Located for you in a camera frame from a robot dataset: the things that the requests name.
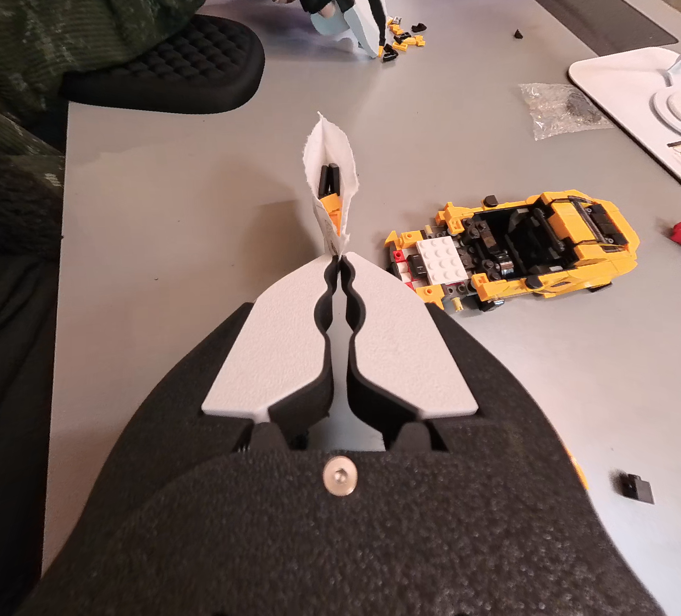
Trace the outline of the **white paper bag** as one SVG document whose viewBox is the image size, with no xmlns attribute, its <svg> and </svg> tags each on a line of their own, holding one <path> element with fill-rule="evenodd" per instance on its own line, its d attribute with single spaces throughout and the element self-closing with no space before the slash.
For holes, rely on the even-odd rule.
<svg viewBox="0 0 681 616">
<path fill-rule="evenodd" d="M 347 222 L 350 204 L 360 187 L 353 152 L 345 133 L 323 115 L 319 115 L 319 121 L 306 141 L 302 161 L 311 191 L 313 210 L 326 243 L 326 251 L 335 256 L 342 256 L 349 243 Z M 318 198 L 320 169 L 323 165 L 331 163 L 338 165 L 340 169 L 340 197 L 343 200 L 340 237 L 336 234 L 336 228 Z"/>
</svg>

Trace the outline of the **clear plastic bag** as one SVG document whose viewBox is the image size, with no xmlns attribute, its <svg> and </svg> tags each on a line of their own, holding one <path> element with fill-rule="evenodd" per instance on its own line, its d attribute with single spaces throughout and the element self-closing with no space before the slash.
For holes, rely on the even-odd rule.
<svg viewBox="0 0 681 616">
<path fill-rule="evenodd" d="M 536 141 L 567 133 L 614 128 L 583 91 L 571 84 L 519 84 Z"/>
</svg>

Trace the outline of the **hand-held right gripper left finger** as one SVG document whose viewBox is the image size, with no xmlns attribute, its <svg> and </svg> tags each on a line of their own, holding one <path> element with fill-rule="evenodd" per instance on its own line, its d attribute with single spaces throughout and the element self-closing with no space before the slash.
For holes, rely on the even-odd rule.
<svg viewBox="0 0 681 616">
<path fill-rule="evenodd" d="M 322 255 L 257 298 L 201 405 L 205 414 L 274 423 L 288 440 L 328 415 L 337 276 L 337 258 Z"/>
</svg>

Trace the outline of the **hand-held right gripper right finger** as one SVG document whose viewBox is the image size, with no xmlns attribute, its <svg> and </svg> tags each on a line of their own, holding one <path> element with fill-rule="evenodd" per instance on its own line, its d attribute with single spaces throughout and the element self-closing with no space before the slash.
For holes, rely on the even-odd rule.
<svg viewBox="0 0 681 616">
<path fill-rule="evenodd" d="M 351 327 L 347 399 L 388 450 L 404 424 L 468 417 L 478 409 L 432 312 L 451 319 L 387 271 L 347 252 L 340 261 Z"/>
</svg>

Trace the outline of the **orange lego piece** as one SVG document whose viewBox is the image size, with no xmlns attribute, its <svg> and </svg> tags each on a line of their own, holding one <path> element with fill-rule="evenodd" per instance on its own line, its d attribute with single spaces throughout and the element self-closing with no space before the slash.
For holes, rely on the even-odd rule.
<svg viewBox="0 0 681 616">
<path fill-rule="evenodd" d="M 336 234 L 341 235 L 341 224 L 343 214 L 343 200 L 337 193 L 331 193 L 320 198 L 320 202 L 328 213 L 331 222 L 336 228 Z"/>
</svg>

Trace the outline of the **yellow lego car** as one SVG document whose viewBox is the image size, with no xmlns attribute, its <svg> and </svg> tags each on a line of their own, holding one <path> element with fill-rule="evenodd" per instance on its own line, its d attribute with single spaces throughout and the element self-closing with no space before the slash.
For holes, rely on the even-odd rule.
<svg viewBox="0 0 681 616">
<path fill-rule="evenodd" d="M 482 312 L 524 295 L 596 292 L 637 266 L 640 239 L 611 202 L 576 189 L 479 207 L 447 203 L 422 229 L 386 238 L 393 275 L 425 303 Z"/>
</svg>

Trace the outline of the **dark blue lego brick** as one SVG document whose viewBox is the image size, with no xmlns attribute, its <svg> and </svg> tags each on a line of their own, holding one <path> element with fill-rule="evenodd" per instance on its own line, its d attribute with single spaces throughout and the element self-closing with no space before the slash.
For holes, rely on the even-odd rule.
<svg viewBox="0 0 681 616">
<path fill-rule="evenodd" d="M 635 474 L 621 472 L 618 475 L 620 491 L 630 500 L 654 504 L 654 496 L 648 481 Z"/>
</svg>

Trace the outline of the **white book stand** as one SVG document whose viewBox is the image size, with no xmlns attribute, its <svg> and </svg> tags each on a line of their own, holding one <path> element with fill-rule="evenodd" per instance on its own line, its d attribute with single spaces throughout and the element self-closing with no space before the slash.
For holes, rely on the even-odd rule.
<svg viewBox="0 0 681 616">
<path fill-rule="evenodd" d="M 569 78 L 676 178 L 680 154 L 680 54 L 649 47 L 578 61 Z"/>
</svg>

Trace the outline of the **pile of small lego pieces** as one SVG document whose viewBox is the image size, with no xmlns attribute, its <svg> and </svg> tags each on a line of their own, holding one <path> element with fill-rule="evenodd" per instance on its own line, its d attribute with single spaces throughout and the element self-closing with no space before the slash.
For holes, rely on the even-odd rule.
<svg viewBox="0 0 681 616">
<path fill-rule="evenodd" d="M 416 23 L 410 27 L 401 26 L 400 16 L 388 16 L 386 19 L 385 41 L 379 45 L 378 58 L 384 63 L 394 61 L 409 47 L 423 48 L 426 40 L 423 36 L 428 29 L 424 23 Z"/>
</svg>

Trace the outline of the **yellow lego side panel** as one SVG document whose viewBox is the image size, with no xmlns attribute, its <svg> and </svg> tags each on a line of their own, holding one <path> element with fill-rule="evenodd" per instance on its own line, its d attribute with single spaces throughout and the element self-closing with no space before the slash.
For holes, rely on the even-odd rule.
<svg viewBox="0 0 681 616">
<path fill-rule="evenodd" d="M 571 451 L 566 446 L 564 446 L 564 450 L 565 450 L 565 452 L 566 452 L 566 454 L 567 454 L 567 456 L 568 456 L 568 458 L 571 462 L 571 465 L 573 466 L 573 468 L 575 470 L 577 477 L 579 478 L 579 480 L 581 482 L 581 485 L 583 486 L 583 488 L 586 491 L 589 491 L 590 487 L 589 487 L 589 484 L 588 484 L 588 480 L 586 479 L 586 475 L 584 474 L 582 467 L 579 465 L 579 463 L 577 462 L 577 459 L 573 456 Z"/>
</svg>

